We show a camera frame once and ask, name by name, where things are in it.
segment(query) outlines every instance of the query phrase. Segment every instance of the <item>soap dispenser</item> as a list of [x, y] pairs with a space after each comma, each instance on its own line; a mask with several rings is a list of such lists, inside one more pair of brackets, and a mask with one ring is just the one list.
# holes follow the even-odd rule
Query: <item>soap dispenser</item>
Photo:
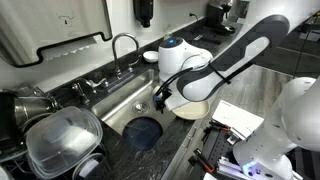
[[150, 27], [153, 18], [153, 0], [133, 0], [134, 14], [144, 28]]

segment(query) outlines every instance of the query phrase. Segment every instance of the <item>clear plastic lid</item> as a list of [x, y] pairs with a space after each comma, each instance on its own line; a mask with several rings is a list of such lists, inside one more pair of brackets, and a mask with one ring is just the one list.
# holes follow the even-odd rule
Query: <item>clear plastic lid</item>
[[102, 139], [99, 120], [87, 110], [64, 108], [41, 120], [27, 133], [35, 174], [54, 178], [77, 165]]

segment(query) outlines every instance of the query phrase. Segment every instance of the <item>black countertop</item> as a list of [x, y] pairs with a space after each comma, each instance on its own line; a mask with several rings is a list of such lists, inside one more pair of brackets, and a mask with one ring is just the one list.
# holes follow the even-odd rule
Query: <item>black countertop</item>
[[[193, 40], [200, 34], [203, 37], [211, 40], [222, 41], [223, 43], [221, 45], [217, 45], [207, 41]], [[230, 43], [229, 41], [233, 39], [233, 36], [219, 36], [212, 33], [210, 29], [203, 26], [203, 21], [181, 29], [173, 35], [184, 38], [193, 46], [209, 50], [213, 56], [215, 56], [222, 47], [226, 46]], [[160, 43], [161, 39], [142, 47], [142, 51], [157, 50]], [[131, 61], [132, 58], [134, 58], [134, 54], [129, 54], [120, 58], [120, 67], [125, 67], [128, 61]], [[136, 68], [134, 68], [134, 76], [137, 76], [150, 68], [157, 69], [157, 65], [141, 62]], [[114, 62], [111, 62], [106, 66], [84, 75], [83, 77], [88, 79], [101, 79], [102, 75], [108, 75], [108, 77], [113, 76], [113, 72]], [[98, 90], [97, 94], [88, 95], [91, 100], [88, 105], [81, 105], [79, 103], [79, 97], [77, 97], [75, 92], [71, 90], [71, 84], [72, 82], [69, 82], [52, 91], [52, 94], [56, 97], [57, 101], [64, 107], [77, 106], [90, 110], [94, 104], [112, 93], [104, 89]], [[139, 151], [134, 146], [126, 142], [122, 136], [102, 122], [104, 130], [102, 143], [107, 151], [107, 161], [111, 165], [111, 171], [108, 172], [109, 179], [161, 179], [192, 124], [193, 121], [186, 121], [177, 118], [171, 123], [169, 128], [164, 132], [151, 150]]]

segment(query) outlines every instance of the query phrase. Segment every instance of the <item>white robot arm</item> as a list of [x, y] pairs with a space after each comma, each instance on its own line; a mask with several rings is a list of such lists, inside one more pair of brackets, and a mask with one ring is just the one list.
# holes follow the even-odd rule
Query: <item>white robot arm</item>
[[[165, 100], [168, 110], [189, 101], [203, 101], [252, 64], [254, 57], [274, 48], [298, 25], [320, 10], [320, 0], [251, 0], [246, 22], [235, 40], [212, 58], [183, 39], [171, 38], [159, 48], [160, 78], [182, 74]], [[285, 153], [297, 146], [320, 151], [320, 78], [298, 78], [287, 84], [264, 123], [233, 153], [252, 179], [292, 180]]]

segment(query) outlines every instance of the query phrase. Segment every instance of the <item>sink basin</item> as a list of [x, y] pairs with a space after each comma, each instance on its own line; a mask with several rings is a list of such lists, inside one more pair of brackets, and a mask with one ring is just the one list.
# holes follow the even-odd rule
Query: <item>sink basin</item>
[[162, 134], [176, 116], [166, 109], [163, 114], [156, 111], [152, 96], [158, 86], [159, 71], [149, 69], [94, 105], [92, 112], [120, 135], [139, 118], [153, 120], [161, 127]]

